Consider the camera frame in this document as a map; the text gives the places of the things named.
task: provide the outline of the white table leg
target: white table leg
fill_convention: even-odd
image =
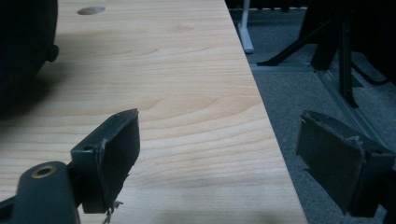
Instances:
[[[250,0],[244,1],[244,12],[242,14],[242,20],[238,23],[239,36],[241,38],[242,47],[245,53],[253,53],[254,48],[251,44],[250,35],[248,34],[248,10],[250,6]]]

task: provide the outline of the black object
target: black object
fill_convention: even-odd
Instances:
[[[0,1],[0,113],[29,87],[45,61],[55,61],[57,17],[57,0]]]
[[[137,110],[111,116],[72,150],[72,161],[39,164],[0,202],[0,223],[79,223],[85,213],[112,213],[140,151]]]
[[[344,213],[373,217],[382,204],[388,210],[384,223],[395,223],[394,152],[312,111],[302,114],[296,152]]]

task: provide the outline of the table surface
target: table surface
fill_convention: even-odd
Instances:
[[[138,108],[141,153],[111,223],[306,222],[223,0],[59,4],[58,59],[0,121],[0,200]],[[91,6],[106,10],[77,14]]]

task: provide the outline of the hole in table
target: hole in table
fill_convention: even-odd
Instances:
[[[82,16],[88,16],[88,15],[93,15],[93,14],[97,14],[97,13],[101,13],[103,11],[105,11],[105,7],[84,7],[82,9],[80,9],[79,11],[77,11],[78,15],[82,15]]]

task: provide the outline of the wood grain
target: wood grain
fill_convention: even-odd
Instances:
[[[106,10],[77,14],[91,6]],[[306,222],[224,1],[60,1],[56,44],[0,121],[0,200],[138,108],[141,154],[111,223]]]

